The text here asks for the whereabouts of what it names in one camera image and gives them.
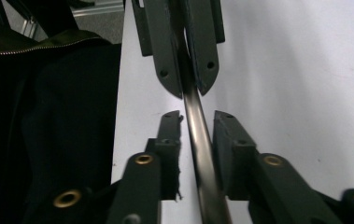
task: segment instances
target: metal rod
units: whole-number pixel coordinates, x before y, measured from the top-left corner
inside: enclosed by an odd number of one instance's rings
[[[204,224],[229,224],[232,221],[216,176],[203,108],[192,70],[186,60],[181,60],[184,62],[181,78],[202,220]]]

